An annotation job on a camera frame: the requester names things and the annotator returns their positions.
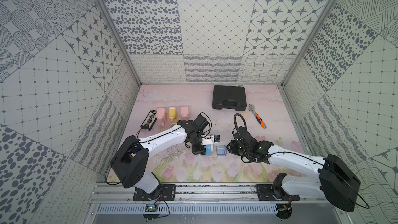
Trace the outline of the pink pencil sharpener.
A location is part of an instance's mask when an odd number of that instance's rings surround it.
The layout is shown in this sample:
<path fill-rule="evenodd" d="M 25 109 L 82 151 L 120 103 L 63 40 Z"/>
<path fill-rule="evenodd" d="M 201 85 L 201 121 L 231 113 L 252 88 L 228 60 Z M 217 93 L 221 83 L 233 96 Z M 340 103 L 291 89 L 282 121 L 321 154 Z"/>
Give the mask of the pink pencil sharpener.
<path fill-rule="evenodd" d="M 182 120 L 189 119 L 189 108 L 187 106 L 183 106 L 180 108 L 180 117 Z"/>
<path fill-rule="evenodd" d="M 167 114 L 165 108 L 157 109 L 156 119 L 159 126 L 164 126 L 167 121 Z"/>

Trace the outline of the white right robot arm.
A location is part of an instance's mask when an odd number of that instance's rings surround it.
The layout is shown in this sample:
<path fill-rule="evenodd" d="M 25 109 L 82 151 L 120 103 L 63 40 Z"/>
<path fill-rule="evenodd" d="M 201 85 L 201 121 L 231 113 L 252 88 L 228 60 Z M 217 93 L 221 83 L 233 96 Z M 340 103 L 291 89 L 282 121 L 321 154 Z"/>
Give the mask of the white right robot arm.
<path fill-rule="evenodd" d="M 237 155 L 243 163 L 266 163 L 283 166 L 305 175 L 295 179 L 284 173 L 278 174 L 273 182 L 274 194 L 278 199 L 299 195 L 328 200 L 333 206 L 353 212 L 360 199 L 364 209 L 370 205 L 360 195 L 361 181 L 345 162 L 336 155 L 315 157 L 282 148 L 269 141 L 257 141 L 247 130 L 247 125 L 238 126 L 233 117 L 234 139 L 227 145 L 229 153 Z"/>

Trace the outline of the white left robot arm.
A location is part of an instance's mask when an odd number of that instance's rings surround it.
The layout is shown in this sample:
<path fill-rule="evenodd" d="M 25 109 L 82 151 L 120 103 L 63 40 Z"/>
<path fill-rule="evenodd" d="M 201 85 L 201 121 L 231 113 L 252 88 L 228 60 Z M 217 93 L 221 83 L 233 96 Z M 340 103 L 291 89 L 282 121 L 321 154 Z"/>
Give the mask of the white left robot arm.
<path fill-rule="evenodd" d="M 185 144 L 195 155 L 206 154 L 205 144 L 212 122 L 204 113 L 194 120 L 179 120 L 158 134 L 138 139 L 127 137 L 111 159 L 110 168 L 124 188 L 136 187 L 154 198 L 161 193 L 161 183 L 146 171 L 148 160 L 153 156 L 179 144 Z"/>

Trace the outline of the yellow pencil sharpener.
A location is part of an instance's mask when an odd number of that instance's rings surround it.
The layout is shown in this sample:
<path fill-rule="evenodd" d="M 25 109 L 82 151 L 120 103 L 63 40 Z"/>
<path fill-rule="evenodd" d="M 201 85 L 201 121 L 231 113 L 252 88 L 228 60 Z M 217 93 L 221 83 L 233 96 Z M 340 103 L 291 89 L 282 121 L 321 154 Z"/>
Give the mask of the yellow pencil sharpener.
<path fill-rule="evenodd" d="M 177 109 L 175 107 L 170 107 L 168 111 L 168 116 L 172 124 L 177 123 Z"/>

